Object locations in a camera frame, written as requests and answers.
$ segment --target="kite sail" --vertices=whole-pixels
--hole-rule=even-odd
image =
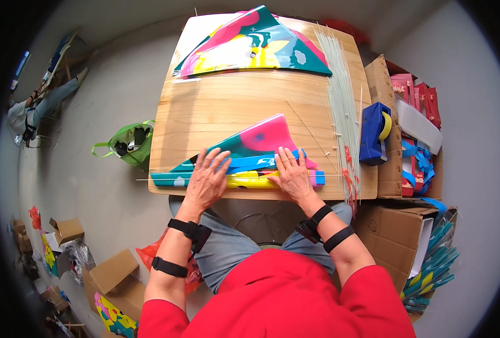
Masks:
[[[246,68],[285,68],[332,75],[323,53],[260,5],[221,25],[174,68],[176,76]]]
[[[222,151],[231,151],[232,162],[226,174],[230,180],[234,181],[228,183],[229,188],[239,186],[273,188],[262,181],[267,181],[266,176],[278,175],[274,154],[278,153],[278,148],[281,146],[292,150],[295,159],[299,159],[298,148],[291,139],[285,116],[276,114],[220,141],[208,148],[206,152],[218,147]],[[312,185],[324,185],[325,173],[315,170],[317,164],[308,159],[306,153],[304,155],[306,167],[310,169],[309,176]],[[188,186],[196,161],[197,154],[174,167],[170,172],[152,172],[150,177],[156,186]]]

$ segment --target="hand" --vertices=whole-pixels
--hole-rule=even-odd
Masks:
[[[193,216],[199,214],[200,216],[206,208],[222,196],[227,186],[226,172],[231,164],[231,158],[223,164],[222,162],[229,154],[231,154],[230,151],[220,152],[220,148],[211,150],[208,155],[206,155],[206,148],[201,150],[186,189],[186,197],[181,205],[181,209],[186,211],[185,214],[190,213]]]
[[[288,148],[284,151],[284,148],[279,147],[278,154],[274,155],[274,161],[280,177],[268,176],[268,179],[288,193],[308,217],[312,217],[325,203],[312,188],[304,152],[299,149],[299,164],[297,164],[297,160]]]
[[[268,179],[288,193],[295,203],[299,204],[301,200],[315,194],[314,188],[310,184],[305,155],[302,150],[299,149],[300,164],[297,163],[288,148],[284,151],[282,147],[278,148],[278,154],[274,155],[274,161],[280,172],[280,177],[268,176]]]

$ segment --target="red plastic bag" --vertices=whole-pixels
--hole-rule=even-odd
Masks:
[[[163,238],[165,237],[165,233],[167,233],[167,230],[169,228],[166,228],[165,231],[163,232],[162,237],[159,238],[156,242],[152,243],[148,247],[144,247],[143,249],[135,248],[135,251],[137,251],[137,254],[143,261],[143,264],[145,264],[145,267],[149,269],[152,267],[152,260],[154,257],[156,257],[156,252],[158,251],[159,245],[162,243]],[[188,258],[192,256],[191,252],[188,252]],[[194,258],[188,262],[188,275],[186,276],[186,288],[185,292],[186,295],[188,295],[191,292],[194,292],[197,287],[199,287],[199,284],[203,282],[203,278],[201,277],[201,270],[199,270],[199,266],[197,266],[197,262],[195,261]]]
[[[32,227],[36,230],[41,230],[42,219],[39,215],[38,208],[33,206],[32,209],[30,209],[28,212],[30,213],[30,218],[32,218]]]

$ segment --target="tape roll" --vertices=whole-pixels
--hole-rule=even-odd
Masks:
[[[383,141],[386,139],[389,134],[390,134],[390,129],[391,126],[393,125],[393,120],[390,118],[389,114],[386,112],[381,112],[383,114],[383,117],[385,118],[385,126],[383,126],[383,130],[380,133],[380,136],[378,136],[378,139],[380,141]]]

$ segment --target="green plastic bag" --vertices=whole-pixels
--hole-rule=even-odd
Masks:
[[[148,170],[150,146],[152,144],[152,132],[154,131],[154,127],[149,125],[150,122],[156,121],[151,119],[143,123],[135,123],[122,127],[118,132],[116,132],[115,136],[109,140],[109,142],[100,142],[92,146],[92,154],[97,157],[107,157],[111,154],[115,154],[131,166],[136,166],[142,170]],[[136,128],[144,128],[145,130],[150,128],[150,132],[146,135],[145,141],[141,144],[141,146],[139,146],[138,149],[133,152],[128,152],[124,156],[119,156],[116,152],[115,144],[117,141],[129,144],[129,142],[134,139],[134,132]],[[94,149],[99,146],[106,146],[111,152],[106,155],[99,156],[94,152]]]

